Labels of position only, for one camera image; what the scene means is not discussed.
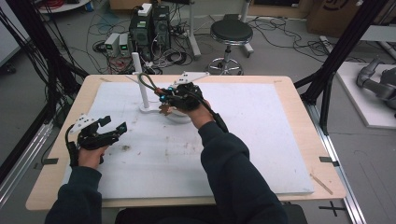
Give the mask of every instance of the black stool seat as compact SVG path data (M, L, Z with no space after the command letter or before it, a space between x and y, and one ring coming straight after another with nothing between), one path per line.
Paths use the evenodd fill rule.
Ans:
M222 20L211 25L210 34L220 43L245 45L253 37L253 30L249 25L239 20Z

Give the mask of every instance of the black sweatshirt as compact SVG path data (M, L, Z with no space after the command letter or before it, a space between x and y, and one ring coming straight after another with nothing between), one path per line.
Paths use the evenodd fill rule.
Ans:
M249 161L247 146L213 121L198 133L204 145L201 163L223 223L288 223L280 201ZM102 195L97 191L101 176L92 168L74 167L46 223L101 223Z

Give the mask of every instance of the person's left hand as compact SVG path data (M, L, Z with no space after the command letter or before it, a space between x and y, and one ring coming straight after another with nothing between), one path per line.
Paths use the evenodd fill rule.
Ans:
M78 153L78 166L91 167L92 169L97 169L99 166L100 157L105 155L106 147L99 147L95 150L87 150L85 148L80 148Z

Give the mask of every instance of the chrome stool base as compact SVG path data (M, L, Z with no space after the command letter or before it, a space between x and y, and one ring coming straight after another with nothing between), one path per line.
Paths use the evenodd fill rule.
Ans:
M242 76L244 69L242 65L234 59L229 59L228 62L224 58L217 58L213 60L206 68L206 72L210 75L231 75Z

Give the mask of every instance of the gray robotic arm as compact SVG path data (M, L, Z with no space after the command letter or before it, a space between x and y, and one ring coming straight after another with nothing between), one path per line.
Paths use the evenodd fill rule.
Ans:
M379 83L371 80L371 76L380 63L382 62L379 58L374 58L367 66L363 67L358 74L356 84L374 92L376 97L383 100L387 106L396 109L396 67L385 70Z

